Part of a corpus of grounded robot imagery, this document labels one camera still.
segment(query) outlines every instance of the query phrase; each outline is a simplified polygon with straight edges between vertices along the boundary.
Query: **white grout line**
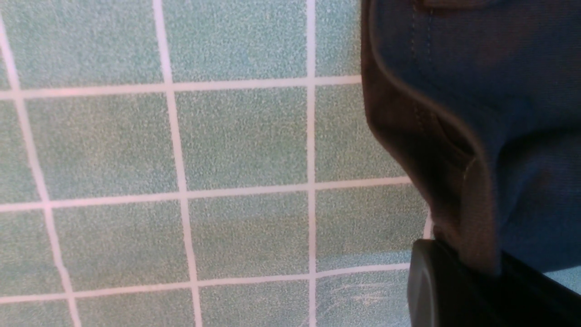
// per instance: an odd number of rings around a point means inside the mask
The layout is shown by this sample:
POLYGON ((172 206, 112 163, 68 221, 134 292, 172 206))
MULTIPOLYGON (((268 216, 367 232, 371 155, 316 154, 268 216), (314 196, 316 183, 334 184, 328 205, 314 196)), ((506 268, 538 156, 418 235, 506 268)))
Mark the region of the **white grout line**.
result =
POLYGON ((171 142, 174 151, 175 170, 177 173, 178 190, 180 192, 180 208, 182 228, 184 231, 184 247, 188 261, 189 278, 191 281, 193 315, 196 327, 202 327, 202 309, 200 306, 200 293, 198 288, 198 272, 196 269, 196 257, 193 252, 192 232, 189 222, 189 208, 187 198, 187 183, 184 169, 184 159, 180 140, 180 128, 178 112, 175 104, 175 91, 171 76, 170 51, 167 45, 166 26, 163 19, 162 0, 153 0, 153 15, 155 18, 155 30, 157 44, 159 46, 160 61, 162 63, 163 81, 167 86, 167 109, 170 117, 171 142))
MULTIPOLYGON (((105 85, 89 87, 68 88, 40 88, 36 90, 21 90, 20 96, 24 99, 36 98, 62 98, 62 97, 93 97, 96 95, 115 94, 139 94, 139 93, 163 93, 168 91, 214 91, 236 90, 271 87, 306 87, 309 83, 318 86, 359 84, 361 75, 329 76, 329 77, 298 77, 290 79, 264 79, 264 80, 234 80, 234 81, 203 81, 182 83, 156 83, 156 84, 130 84, 130 85, 105 85)), ((0 91, 0 100, 14 99, 13 91, 0 91)))
POLYGON ((313 77, 315 85, 343 85, 343 84, 361 84, 361 75, 348 76, 329 76, 329 77, 313 77))
POLYGON ((315 188, 315 91, 316 91, 316 12, 315 0, 307 6, 307 184, 309 192, 309 327, 317 326, 317 218, 315 188))
POLYGON ((69 296, 65 293, 5 296, 0 297, 0 304, 67 300, 68 298, 69 296))
POLYGON ((360 272, 405 270, 405 269, 409 269, 409 268, 410 268, 409 263, 392 264, 392 265, 360 266, 360 267, 343 268, 343 269, 318 272, 317 278, 324 278, 324 277, 338 276, 338 275, 347 275, 350 273, 360 273, 360 272))
MULTIPOLYGON (((405 270, 405 269, 409 269, 409 267, 410 267, 409 263, 392 264, 392 265, 360 266, 360 267, 352 267, 352 268, 344 268, 344 269, 336 269, 336 270, 331 270, 331 271, 317 272, 315 274, 315 277, 316 278, 326 278, 326 277, 331 277, 331 276, 348 275, 351 273, 405 270)), ((162 291, 169 291, 169 290, 190 289, 194 285, 197 285, 198 287, 222 286, 222 285, 248 285, 248 284, 269 283, 269 282, 288 282, 288 281, 293 281, 293 280, 309 280, 310 281, 310 279, 311 279, 311 273, 305 273, 305 274, 301 274, 301 275, 277 275, 277 276, 261 276, 261 277, 245 277, 245 278, 222 278, 222 279, 199 280, 197 282, 190 281, 190 282, 180 282, 180 283, 168 283, 168 284, 156 284, 156 285, 138 285, 138 286, 115 287, 115 288, 111 288, 111 289, 79 291, 79 292, 73 292, 72 297, 73 298, 86 298, 86 297, 111 296, 111 295, 143 293, 143 292, 162 292, 162 291)), ((0 304, 35 302, 35 301, 67 300, 69 297, 70 297, 70 295, 67 293, 6 296, 6 297, 0 297, 0 304)))
MULTIPOLYGON (((316 190, 332 190, 332 189, 345 189, 350 187, 387 186, 394 184, 409 184, 409 183, 411 183, 410 179, 406 176, 402 176, 402 177, 386 177, 374 179, 341 180, 339 182, 322 182, 315 183, 314 188, 316 190)), ((256 194, 299 192, 308 190, 309 190, 308 184, 292 184, 276 186, 241 187, 237 189, 187 191, 185 195, 186 198, 188 199, 195 199, 195 198, 212 198, 212 197, 249 196, 256 194)), ((50 206, 52 208, 88 207, 91 205, 127 204, 137 202, 170 201, 179 199, 181 199, 181 195, 179 192, 171 192, 157 194, 141 194, 135 196, 52 200, 50 201, 50 206)), ((43 209, 43 207, 44 204, 42 202, 8 203, 0 204, 0 212, 28 211, 35 209, 43 209)))
POLYGON ((181 289, 189 289, 191 287, 192 287, 192 282, 157 284, 157 285, 138 285, 138 286, 127 286, 127 287, 115 287, 112 289, 80 291, 80 292, 75 292, 74 296, 76 298, 97 297, 97 296, 121 295, 121 294, 132 294, 132 293, 143 293, 143 292, 181 290, 181 289))
POLYGON ((264 277, 245 277, 245 278, 222 278, 222 279, 208 279, 198 281, 198 286, 219 286, 219 285, 244 285, 244 284, 258 284, 267 282, 287 282, 290 280, 308 280, 309 274, 302 275, 279 275, 279 276, 264 276, 264 277))
POLYGON ((23 202, 0 204, 0 212, 29 211, 43 209, 42 202, 23 202))
POLYGON ((356 180, 342 180, 339 182, 323 182, 316 183, 317 190, 332 190, 332 189, 347 189, 349 187, 371 187, 371 186, 386 186, 396 184, 410 184, 411 180, 407 176, 401 177, 385 177, 372 179, 356 179, 356 180))
POLYGON ((428 216, 426 217, 426 224, 424 225, 423 239, 429 240, 432 238, 432 211, 428 209, 428 216))
POLYGON ((6 65, 8 82, 12 89, 12 95, 14 96, 16 112, 18 114, 18 120, 20 122, 20 128, 22 129, 24 144, 28 155, 28 163, 30 164, 30 170, 32 171, 34 181, 36 182, 38 195, 40 196, 42 207, 44 209, 46 231, 48 233, 49 241, 51 244, 54 264, 60 274, 64 293, 68 300, 73 325, 74 327, 81 327, 81 320, 78 316, 77 304, 73 297, 73 287, 71 285, 69 272, 63 264, 63 258, 60 252, 59 238, 56 234, 55 221, 52 216, 50 199, 48 197, 46 184, 44 183, 44 176, 42 175, 42 170, 38 162, 38 156, 34 146, 33 133, 30 128, 30 122, 28 121, 28 114, 24 105, 24 98, 22 97, 22 93, 20 91, 20 82, 18 78, 18 72, 16 70, 16 63, 12 55, 12 50, 10 49, 10 44, 8 42, 8 36, 6 35, 6 29, 2 15, 0 15, 0 49, 2 50, 4 63, 6 65))

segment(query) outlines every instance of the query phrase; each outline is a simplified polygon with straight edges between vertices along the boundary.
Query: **speckled tile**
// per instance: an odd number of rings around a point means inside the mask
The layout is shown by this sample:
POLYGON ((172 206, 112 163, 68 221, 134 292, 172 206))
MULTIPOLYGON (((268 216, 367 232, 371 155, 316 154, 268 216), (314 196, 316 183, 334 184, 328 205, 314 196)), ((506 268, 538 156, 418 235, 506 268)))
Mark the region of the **speckled tile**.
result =
POLYGON ((162 94, 35 99, 27 107, 51 198, 177 190, 162 94))
POLYGON ((120 294, 77 299, 83 327, 193 327, 192 291, 120 294))
POLYGON ((200 302, 204 327, 309 325, 305 280, 202 287, 200 302))
POLYGON ((306 183, 304 88, 176 95, 190 190, 306 183))
POLYGON ((547 277, 581 294, 581 266, 546 273, 547 277))
POLYGON ((409 262, 427 205, 409 184, 317 192, 317 271, 409 262))
POLYGON ((164 1, 174 81, 306 75, 304 0, 164 1))
POLYGON ((162 81, 151 1, 0 4, 22 88, 162 81))
POLYGON ((408 271, 366 272, 317 280, 317 327, 406 327, 408 271))
POLYGON ((0 248, 0 296, 63 291, 42 211, 0 213, 0 248))
POLYGON ((309 271, 307 194, 192 200, 198 279, 309 271))
POLYGON ((66 301, 0 304, 0 327, 73 327, 66 301))
POLYGON ((8 83, 8 73, 6 72, 6 65, 4 58, 0 51, 0 90, 10 90, 10 83, 8 83))
POLYGON ((360 0, 317 0, 317 76, 361 73, 360 0))
POLYGON ((54 210, 74 290, 189 281, 178 201, 54 210))
POLYGON ((0 203, 37 201, 38 194, 12 101, 0 101, 0 203))
POLYGON ((317 87, 316 97, 318 182, 406 175, 367 126, 361 84, 317 87))

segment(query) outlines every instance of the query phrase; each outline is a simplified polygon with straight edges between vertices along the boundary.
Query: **blue fabric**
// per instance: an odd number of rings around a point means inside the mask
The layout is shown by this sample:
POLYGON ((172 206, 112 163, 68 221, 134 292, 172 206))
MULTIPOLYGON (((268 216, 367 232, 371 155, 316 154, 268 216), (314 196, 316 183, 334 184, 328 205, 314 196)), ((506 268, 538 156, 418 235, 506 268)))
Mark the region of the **blue fabric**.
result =
POLYGON ((489 274, 502 251, 543 272, 581 265, 581 2, 367 4, 368 122, 436 238, 489 274))

